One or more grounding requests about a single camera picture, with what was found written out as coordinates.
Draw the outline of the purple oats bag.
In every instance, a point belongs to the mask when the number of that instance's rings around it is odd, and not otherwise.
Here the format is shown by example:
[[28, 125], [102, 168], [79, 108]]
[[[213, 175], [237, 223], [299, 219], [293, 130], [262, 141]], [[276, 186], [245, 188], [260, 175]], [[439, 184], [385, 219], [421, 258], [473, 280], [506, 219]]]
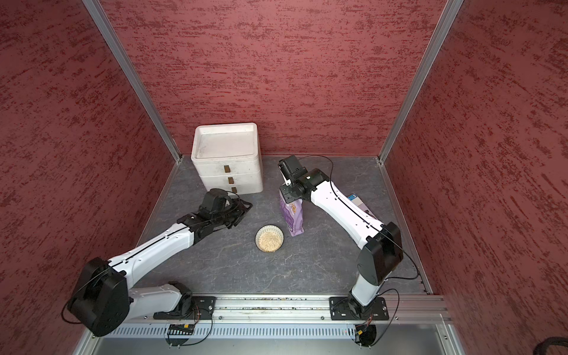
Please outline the purple oats bag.
[[280, 193], [280, 212], [285, 220], [288, 232], [292, 237], [304, 233], [303, 201], [301, 199], [288, 204], [287, 202], [285, 202], [282, 193]]

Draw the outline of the green patterned breakfast bowl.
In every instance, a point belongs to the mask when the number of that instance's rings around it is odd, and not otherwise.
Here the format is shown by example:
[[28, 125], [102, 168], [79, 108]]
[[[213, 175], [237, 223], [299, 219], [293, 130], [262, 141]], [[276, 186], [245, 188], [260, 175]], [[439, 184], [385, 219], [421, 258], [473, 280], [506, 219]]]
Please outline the green patterned breakfast bowl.
[[284, 242], [284, 235], [279, 227], [268, 225], [257, 231], [254, 241], [260, 251], [272, 253], [281, 248]]

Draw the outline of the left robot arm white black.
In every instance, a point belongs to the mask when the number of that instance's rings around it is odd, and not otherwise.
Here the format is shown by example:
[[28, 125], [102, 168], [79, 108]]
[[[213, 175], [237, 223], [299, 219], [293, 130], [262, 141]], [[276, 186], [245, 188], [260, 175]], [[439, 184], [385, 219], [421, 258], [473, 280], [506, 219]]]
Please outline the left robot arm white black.
[[139, 288], [140, 281], [170, 257], [204, 238], [237, 226], [253, 205], [237, 193], [210, 189], [198, 210], [185, 214], [151, 240], [108, 260], [90, 260], [63, 306], [74, 323], [96, 337], [106, 336], [123, 322], [142, 316], [161, 320], [197, 321], [204, 313], [192, 291], [180, 282]]

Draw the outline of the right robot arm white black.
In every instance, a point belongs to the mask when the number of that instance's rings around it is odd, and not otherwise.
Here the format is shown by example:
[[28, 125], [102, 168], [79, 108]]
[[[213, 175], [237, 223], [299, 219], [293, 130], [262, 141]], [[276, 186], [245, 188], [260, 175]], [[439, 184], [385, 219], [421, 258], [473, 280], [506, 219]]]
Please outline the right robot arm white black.
[[402, 238], [395, 223], [384, 224], [364, 212], [319, 169], [311, 171], [288, 156], [278, 163], [284, 184], [280, 193], [288, 204], [303, 200], [332, 217], [359, 247], [358, 277], [346, 303], [355, 317], [368, 313], [387, 277], [404, 259]]

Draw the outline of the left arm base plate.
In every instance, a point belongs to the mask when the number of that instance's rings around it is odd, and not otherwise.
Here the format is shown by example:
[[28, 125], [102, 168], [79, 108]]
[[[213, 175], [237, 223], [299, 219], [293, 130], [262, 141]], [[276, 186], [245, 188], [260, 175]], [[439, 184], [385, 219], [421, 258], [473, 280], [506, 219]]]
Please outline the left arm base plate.
[[217, 298], [213, 296], [183, 296], [180, 302], [169, 312], [155, 312], [156, 320], [210, 320]]

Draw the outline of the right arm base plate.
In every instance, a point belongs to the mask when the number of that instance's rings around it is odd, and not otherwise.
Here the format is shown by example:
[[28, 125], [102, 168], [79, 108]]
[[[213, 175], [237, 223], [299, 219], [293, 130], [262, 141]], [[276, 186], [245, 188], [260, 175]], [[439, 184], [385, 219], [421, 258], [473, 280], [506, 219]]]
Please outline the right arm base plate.
[[331, 319], [334, 321], [389, 320], [388, 308], [383, 297], [375, 297], [368, 305], [361, 306], [353, 297], [328, 299]]

